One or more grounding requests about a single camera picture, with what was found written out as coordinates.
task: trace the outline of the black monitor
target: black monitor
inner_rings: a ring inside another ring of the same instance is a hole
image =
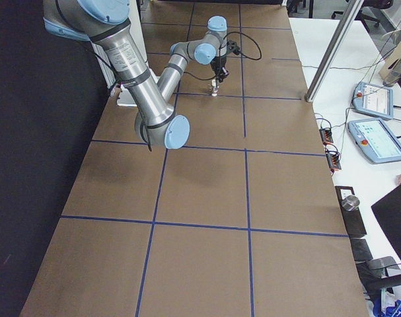
[[[401,184],[372,205],[372,210],[401,260]]]

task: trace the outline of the tiled surface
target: tiled surface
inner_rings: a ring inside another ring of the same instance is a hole
[[[135,314],[150,226],[61,219],[21,317]]]
[[[180,150],[150,153],[109,101],[23,316],[367,316],[285,8],[151,1],[151,68],[214,14],[263,60],[228,58],[218,97],[184,75]]]

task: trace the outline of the office chair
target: office chair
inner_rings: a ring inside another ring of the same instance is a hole
[[[356,20],[361,21],[363,26],[365,27],[366,31],[369,33],[370,29],[367,26],[365,20],[370,20],[373,22],[376,22],[373,26],[375,28],[379,27],[379,24],[381,23],[381,21],[377,18],[374,17],[370,17],[369,15],[364,15],[362,13],[362,10],[364,7],[372,7],[372,8],[376,8],[376,9],[387,9],[390,8],[392,6],[392,4],[394,3],[394,0],[365,0],[362,4],[362,9],[360,9],[359,13],[356,16]],[[342,15],[344,12],[342,11],[334,11],[332,13],[331,18],[335,18],[336,15]]]

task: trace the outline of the gray device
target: gray device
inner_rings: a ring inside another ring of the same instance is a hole
[[[354,91],[353,105],[362,114],[391,120],[394,113],[393,91],[361,81]]]
[[[348,131],[371,163],[401,160],[401,143],[380,118],[350,121]]]

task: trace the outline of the small bottle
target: small bottle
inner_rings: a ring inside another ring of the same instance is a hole
[[[360,204],[359,198],[357,198],[354,195],[347,196],[341,202],[341,206],[346,211],[352,211],[354,209],[357,209],[359,207],[359,204]]]
[[[401,58],[392,67],[390,73],[384,79],[384,86],[392,87],[401,78]]]

